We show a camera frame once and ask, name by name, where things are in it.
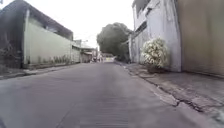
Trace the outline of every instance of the street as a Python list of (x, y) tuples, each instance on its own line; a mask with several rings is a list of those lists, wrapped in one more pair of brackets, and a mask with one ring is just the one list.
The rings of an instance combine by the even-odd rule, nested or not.
[(200, 128), (142, 84), (113, 63), (2, 80), (0, 128)]

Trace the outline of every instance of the building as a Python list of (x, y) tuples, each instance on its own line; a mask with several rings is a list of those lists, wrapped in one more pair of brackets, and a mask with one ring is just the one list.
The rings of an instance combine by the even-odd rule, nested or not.
[(0, 23), (1, 65), (29, 68), (80, 61), (73, 32), (23, 0), (6, 6)]
[(181, 47), (179, 29), (175, 17), (173, 0), (135, 0), (135, 34), (131, 37), (130, 51), (134, 62), (143, 62), (141, 49), (150, 38), (160, 37), (166, 41), (170, 51), (170, 70), (181, 71)]
[(89, 63), (93, 59), (97, 60), (97, 49), (89, 47), (88, 45), (81, 45), (81, 63)]
[(141, 62), (146, 40), (161, 37), (170, 51), (172, 71), (224, 76), (223, 0), (135, 0), (132, 7), (132, 61)]

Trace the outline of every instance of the sidewalk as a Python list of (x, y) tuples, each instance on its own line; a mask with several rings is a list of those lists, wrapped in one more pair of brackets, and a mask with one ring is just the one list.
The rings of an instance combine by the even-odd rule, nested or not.
[(148, 74), (139, 64), (123, 65), (130, 75), (137, 75), (173, 95), (198, 112), (204, 113), (224, 124), (224, 80), (220, 78), (190, 74), (164, 73)]
[(38, 74), (43, 74), (43, 73), (48, 73), (48, 72), (53, 72), (53, 71), (70, 68), (71, 66), (74, 66), (74, 65), (57, 66), (57, 67), (33, 69), (33, 70), (10, 69), (8, 72), (6, 72), (4, 74), (0, 74), (0, 80), (10, 79), (10, 78), (15, 78), (15, 77), (30, 76), (30, 75), (38, 75)]

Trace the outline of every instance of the bush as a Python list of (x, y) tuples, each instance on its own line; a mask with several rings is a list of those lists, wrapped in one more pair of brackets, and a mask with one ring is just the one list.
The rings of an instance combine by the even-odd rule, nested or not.
[(145, 42), (142, 55), (147, 66), (165, 68), (168, 64), (168, 52), (163, 39), (156, 38)]

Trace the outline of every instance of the garage door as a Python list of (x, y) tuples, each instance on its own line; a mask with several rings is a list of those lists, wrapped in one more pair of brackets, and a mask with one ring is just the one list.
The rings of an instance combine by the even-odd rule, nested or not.
[(183, 70), (224, 76), (224, 1), (176, 2)]

